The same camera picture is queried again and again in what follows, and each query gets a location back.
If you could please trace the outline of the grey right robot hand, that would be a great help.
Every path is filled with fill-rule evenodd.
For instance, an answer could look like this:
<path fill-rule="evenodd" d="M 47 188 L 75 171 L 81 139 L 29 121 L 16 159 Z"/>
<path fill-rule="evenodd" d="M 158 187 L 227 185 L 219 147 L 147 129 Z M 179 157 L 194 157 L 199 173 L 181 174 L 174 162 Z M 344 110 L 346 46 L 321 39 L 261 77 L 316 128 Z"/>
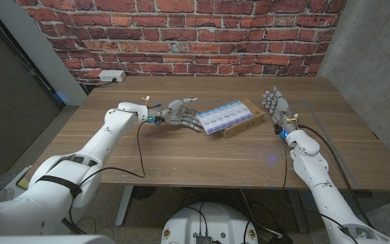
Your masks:
<path fill-rule="evenodd" d="M 263 94 L 262 105 L 272 116 L 273 122 L 286 133 L 298 130 L 297 118 L 293 116 L 287 100 L 276 86 L 274 86 L 273 92 L 266 91 Z"/>

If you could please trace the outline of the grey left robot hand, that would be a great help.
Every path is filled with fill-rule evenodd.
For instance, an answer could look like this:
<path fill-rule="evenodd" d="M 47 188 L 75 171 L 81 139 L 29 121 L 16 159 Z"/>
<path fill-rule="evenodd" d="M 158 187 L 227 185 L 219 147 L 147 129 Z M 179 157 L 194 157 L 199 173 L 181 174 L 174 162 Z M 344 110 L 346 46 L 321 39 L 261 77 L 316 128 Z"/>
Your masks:
<path fill-rule="evenodd" d="M 185 104 L 197 101 L 198 98 L 184 98 L 172 101 L 166 108 L 148 108 L 148 122 L 160 125 L 184 125 L 199 131 L 200 121 L 197 115 L 199 112 L 185 107 Z"/>

